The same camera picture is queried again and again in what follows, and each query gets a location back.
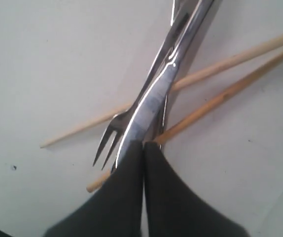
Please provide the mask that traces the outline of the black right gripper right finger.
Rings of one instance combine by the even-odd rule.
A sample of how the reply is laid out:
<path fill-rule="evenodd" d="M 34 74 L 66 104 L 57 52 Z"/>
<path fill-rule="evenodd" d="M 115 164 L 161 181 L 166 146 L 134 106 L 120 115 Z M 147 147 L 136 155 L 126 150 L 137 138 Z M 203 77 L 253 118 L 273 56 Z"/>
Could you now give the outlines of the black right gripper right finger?
<path fill-rule="evenodd" d="M 144 145 L 144 181 L 151 237 L 246 237 L 247 231 L 197 196 L 154 142 Z"/>

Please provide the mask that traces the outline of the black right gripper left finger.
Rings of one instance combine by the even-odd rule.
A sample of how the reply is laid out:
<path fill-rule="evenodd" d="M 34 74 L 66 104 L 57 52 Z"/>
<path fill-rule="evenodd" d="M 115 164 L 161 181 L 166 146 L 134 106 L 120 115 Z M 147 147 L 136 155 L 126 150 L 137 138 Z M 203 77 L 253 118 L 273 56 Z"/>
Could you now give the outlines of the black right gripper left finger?
<path fill-rule="evenodd" d="M 118 168 L 79 209 L 45 232 L 46 237 L 140 237 L 143 145 L 132 142 Z"/>

